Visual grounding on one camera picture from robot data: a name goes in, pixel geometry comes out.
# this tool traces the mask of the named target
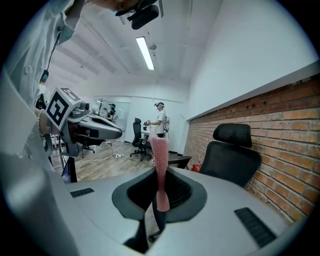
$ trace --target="shirt sleeve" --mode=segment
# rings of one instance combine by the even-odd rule
[[[165,117],[166,117],[165,113],[164,113],[164,112],[161,112],[161,113],[159,114],[159,119],[158,119],[158,121],[163,121],[163,120],[165,120]]]

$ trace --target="pink mesh object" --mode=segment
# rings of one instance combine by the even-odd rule
[[[158,191],[156,193],[157,209],[160,212],[167,212],[170,206],[167,193],[165,192],[165,179],[169,159],[169,142],[166,138],[159,138],[156,134],[150,134],[149,140],[153,151],[158,180]]]

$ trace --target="chair headrest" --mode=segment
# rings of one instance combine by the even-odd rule
[[[244,123],[222,123],[215,128],[213,138],[220,142],[251,148],[251,127]]]
[[[141,119],[139,119],[139,118],[134,118],[134,123],[135,123],[135,124],[141,124]]]

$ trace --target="power strip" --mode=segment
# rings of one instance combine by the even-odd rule
[[[122,158],[124,156],[125,156],[124,154],[115,154],[115,155],[113,155],[114,158]]]

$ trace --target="wooden floor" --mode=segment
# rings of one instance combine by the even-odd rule
[[[139,169],[153,167],[155,164],[150,162],[150,156],[146,155],[143,161],[140,161],[140,155],[133,155],[137,148],[129,143],[112,140],[112,147],[109,144],[102,143],[100,146],[90,146],[95,153],[84,150],[84,158],[78,156],[75,159],[76,177],[80,181],[92,181],[97,179],[109,178]],[[114,158],[112,154],[124,154],[124,157]],[[169,154],[169,159],[178,158],[176,154]],[[62,173],[63,168],[59,157],[59,150],[55,149],[51,155],[52,165],[56,172]],[[145,229],[149,235],[159,230],[152,210],[149,206],[145,213]]]

